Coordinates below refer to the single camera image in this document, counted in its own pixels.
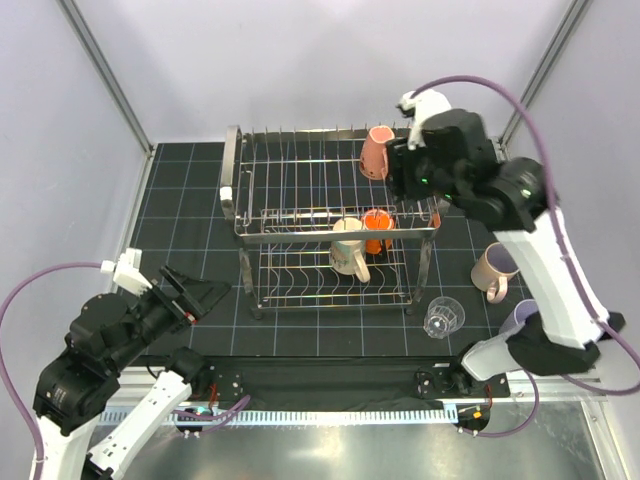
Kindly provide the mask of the salmon pink patterned cup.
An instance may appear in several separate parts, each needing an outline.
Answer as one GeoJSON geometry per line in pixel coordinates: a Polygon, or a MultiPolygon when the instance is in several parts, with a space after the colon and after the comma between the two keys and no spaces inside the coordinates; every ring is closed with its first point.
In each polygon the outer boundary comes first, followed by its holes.
{"type": "Polygon", "coordinates": [[[360,172],[370,180],[384,180],[388,174],[386,144],[395,138],[386,125],[372,127],[364,141],[359,159],[360,172]]]}

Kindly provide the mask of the orange mug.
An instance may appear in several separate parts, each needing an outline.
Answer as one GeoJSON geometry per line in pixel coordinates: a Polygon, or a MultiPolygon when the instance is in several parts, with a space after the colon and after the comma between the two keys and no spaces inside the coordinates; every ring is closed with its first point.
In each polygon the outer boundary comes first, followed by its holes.
{"type": "MultiPolygon", "coordinates": [[[[390,231],[395,228],[395,220],[392,215],[383,209],[374,208],[366,211],[361,217],[365,230],[390,231]]],[[[382,255],[387,253],[392,246],[391,239],[367,239],[365,251],[370,255],[382,255]]]]}

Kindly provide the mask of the beige floral mug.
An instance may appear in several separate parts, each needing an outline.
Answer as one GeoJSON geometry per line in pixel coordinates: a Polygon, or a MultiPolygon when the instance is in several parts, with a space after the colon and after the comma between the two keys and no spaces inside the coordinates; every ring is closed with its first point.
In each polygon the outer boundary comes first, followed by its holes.
{"type": "MultiPolygon", "coordinates": [[[[334,233],[363,229],[362,221],[356,217],[341,218],[332,227],[334,233]]],[[[365,247],[364,239],[349,238],[332,241],[329,253],[332,268],[339,274],[352,275],[360,282],[368,283],[371,275],[365,260],[365,247]]]]}

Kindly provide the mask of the pink mug with purple interior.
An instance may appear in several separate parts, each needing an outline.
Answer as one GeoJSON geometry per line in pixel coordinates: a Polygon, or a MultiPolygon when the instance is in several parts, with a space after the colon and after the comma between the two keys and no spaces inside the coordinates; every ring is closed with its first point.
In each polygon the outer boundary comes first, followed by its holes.
{"type": "Polygon", "coordinates": [[[506,297],[509,281],[518,272],[519,268],[505,246],[495,242],[476,261],[470,278],[473,285],[485,293],[489,303],[497,304],[506,297]]]}

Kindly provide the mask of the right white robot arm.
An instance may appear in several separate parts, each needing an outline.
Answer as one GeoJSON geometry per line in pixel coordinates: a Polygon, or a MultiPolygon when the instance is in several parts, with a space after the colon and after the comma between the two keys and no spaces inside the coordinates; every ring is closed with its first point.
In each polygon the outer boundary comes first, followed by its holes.
{"type": "Polygon", "coordinates": [[[415,107],[409,135],[386,144],[386,183],[398,201],[440,197],[494,233],[515,261],[537,310],[520,327],[468,347],[450,372],[452,388],[473,396],[513,370],[538,376],[590,370],[600,342],[620,338],[625,319],[603,307],[571,259],[562,213],[547,201],[543,167],[519,157],[500,161],[481,117],[447,109],[425,120],[415,107]]]}

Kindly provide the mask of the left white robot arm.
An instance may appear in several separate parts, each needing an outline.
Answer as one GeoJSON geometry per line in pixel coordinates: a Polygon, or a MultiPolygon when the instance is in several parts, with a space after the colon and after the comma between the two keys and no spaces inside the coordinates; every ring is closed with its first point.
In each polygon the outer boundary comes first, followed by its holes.
{"type": "Polygon", "coordinates": [[[164,418],[181,402],[206,397],[213,384],[204,357],[181,347],[127,418],[101,443],[89,445],[122,372],[163,335],[207,316],[231,288],[164,266],[160,273],[175,290],[168,295],[135,266],[105,261],[100,269],[137,302],[130,306],[116,294],[92,297],[71,323],[63,352],[40,374],[33,408],[41,441],[33,479],[121,478],[164,418]]]}

